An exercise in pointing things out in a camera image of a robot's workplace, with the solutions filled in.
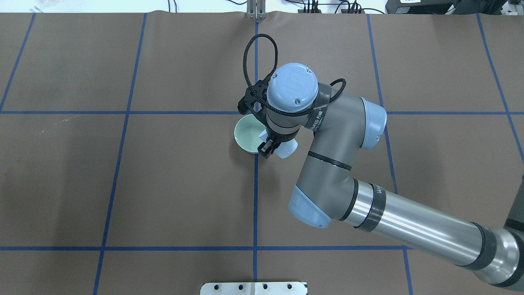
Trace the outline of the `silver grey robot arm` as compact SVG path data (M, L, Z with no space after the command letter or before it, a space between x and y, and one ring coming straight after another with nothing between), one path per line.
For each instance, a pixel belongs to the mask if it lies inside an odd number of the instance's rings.
M523 291L523 186L502 228L459 220L436 209L354 179L357 153L372 149L385 131L383 107L345 95L342 78L320 83L307 66L275 67L250 86L261 109L268 158L301 127L313 141L293 188L289 210L301 222L327 228L338 220L421 250L474 273L494 287Z

